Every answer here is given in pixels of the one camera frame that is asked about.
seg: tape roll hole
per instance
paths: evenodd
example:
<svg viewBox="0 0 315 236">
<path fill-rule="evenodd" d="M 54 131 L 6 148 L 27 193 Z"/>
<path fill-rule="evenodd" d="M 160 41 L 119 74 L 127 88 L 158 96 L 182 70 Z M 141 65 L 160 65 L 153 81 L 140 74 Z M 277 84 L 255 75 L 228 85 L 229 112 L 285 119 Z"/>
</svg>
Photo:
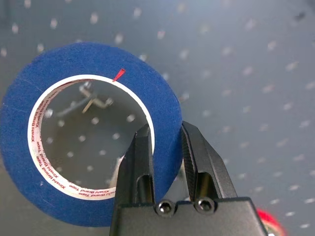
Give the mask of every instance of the tape roll hole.
<svg viewBox="0 0 315 236">
<path fill-rule="evenodd" d="M 152 120 L 136 94 L 109 78 L 78 75 L 41 95 L 28 142 L 49 184 L 75 198 L 101 200 L 114 197 L 120 157 L 146 123 L 154 149 Z"/>
</svg>

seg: white cardboard core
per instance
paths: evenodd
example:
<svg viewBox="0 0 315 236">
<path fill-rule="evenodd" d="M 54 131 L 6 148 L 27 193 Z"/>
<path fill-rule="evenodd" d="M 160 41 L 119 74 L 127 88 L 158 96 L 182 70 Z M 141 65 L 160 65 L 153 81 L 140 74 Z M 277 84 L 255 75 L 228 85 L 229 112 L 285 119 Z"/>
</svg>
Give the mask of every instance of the white cardboard core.
<svg viewBox="0 0 315 236">
<path fill-rule="evenodd" d="M 115 85 L 116 87 L 122 89 L 128 93 L 141 107 L 142 111 L 146 115 L 152 139 L 152 153 L 154 152 L 155 146 L 155 137 L 154 137 L 154 128 L 151 116 L 148 109 L 145 107 L 140 98 L 128 89 L 123 84 L 118 81 L 113 82 L 112 79 L 98 76 L 98 75 L 76 75 L 71 76 L 66 79 L 63 79 L 52 86 L 50 86 L 36 101 L 29 119 L 28 125 L 28 143 L 29 149 L 36 165 L 38 171 L 43 175 L 44 179 L 54 186 L 59 191 L 72 196 L 74 198 L 83 199 L 83 200 L 103 200 L 113 198 L 115 196 L 116 187 L 108 189 L 88 189 L 82 188 L 64 177 L 62 177 L 50 164 L 45 151 L 43 149 L 43 144 L 41 140 L 41 124 L 44 117 L 44 113 L 47 109 L 48 104 L 51 100 L 63 89 L 66 87 L 80 82 L 90 81 L 90 80 L 99 80 Z"/>
</svg>

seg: screw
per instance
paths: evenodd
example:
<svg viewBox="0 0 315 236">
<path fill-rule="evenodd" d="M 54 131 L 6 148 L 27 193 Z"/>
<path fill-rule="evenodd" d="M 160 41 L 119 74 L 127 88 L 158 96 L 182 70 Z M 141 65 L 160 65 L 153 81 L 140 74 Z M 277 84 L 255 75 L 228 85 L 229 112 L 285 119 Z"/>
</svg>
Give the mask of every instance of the screw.
<svg viewBox="0 0 315 236">
<path fill-rule="evenodd" d="M 198 199 L 195 204 L 195 209 L 202 214 L 212 214 L 215 211 L 215 202 L 210 198 L 204 197 Z"/>
<path fill-rule="evenodd" d="M 156 213 L 162 217 L 171 217 L 176 210 L 176 206 L 173 202 L 163 200 L 156 205 Z"/>
</svg>

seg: blue tape roll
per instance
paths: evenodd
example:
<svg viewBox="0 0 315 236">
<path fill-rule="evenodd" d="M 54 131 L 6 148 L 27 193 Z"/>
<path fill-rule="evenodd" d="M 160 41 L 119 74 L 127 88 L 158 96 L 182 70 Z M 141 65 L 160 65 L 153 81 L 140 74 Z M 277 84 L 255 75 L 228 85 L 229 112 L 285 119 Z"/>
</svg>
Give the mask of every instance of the blue tape roll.
<svg viewBox="0 0 315 236">
<path fill-rule="evenodd" d="M 182 162 L 181 110 L 164 79 L 137 57 L 96 43 L 77 43 L 54 49 L 26 66 L 3 98 L 0 147 L 5 167 L 28 200 L 59 220 L 79 226 L 109 226 L 114 198 L 78 199 L 48 183 L 30 153 L 30 114 L 39 97 L 57 82 L 76 75 L 114 78 L 121 68 L 126 73 L 119 83 L 141 99 L 153 122 L 155 197 L 158 201 L 167 192 Z"/>
</svg>

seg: red object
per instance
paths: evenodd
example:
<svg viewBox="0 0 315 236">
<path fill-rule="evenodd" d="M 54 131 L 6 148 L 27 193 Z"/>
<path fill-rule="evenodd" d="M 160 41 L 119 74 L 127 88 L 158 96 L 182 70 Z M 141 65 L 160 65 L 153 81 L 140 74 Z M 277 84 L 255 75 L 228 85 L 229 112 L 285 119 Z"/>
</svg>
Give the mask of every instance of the red object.
<svg viewBox="0 0 315 236">
<path fill-rule="evenodd" d="M 282 228 L 281 224 L 273 215 L 260 209 L 257 209 L 257 212 L 262 223 L 265 226 L 272 228 L 274 231 L 276 231 L 278 233 L 277 236 L 286 236 L 286 233 Z"/>
<path fill-rule="evenodd" d="M 120 71 L 118 72 L 118 74 L 117 74 L 117 75 L 115 76 L 115 78 L 113 79 L 114 82 L 115 82 L 116 80 L 118 80 L 125 72 L 126 72 L 125 69 L 120 69 Z"/>
</svg>

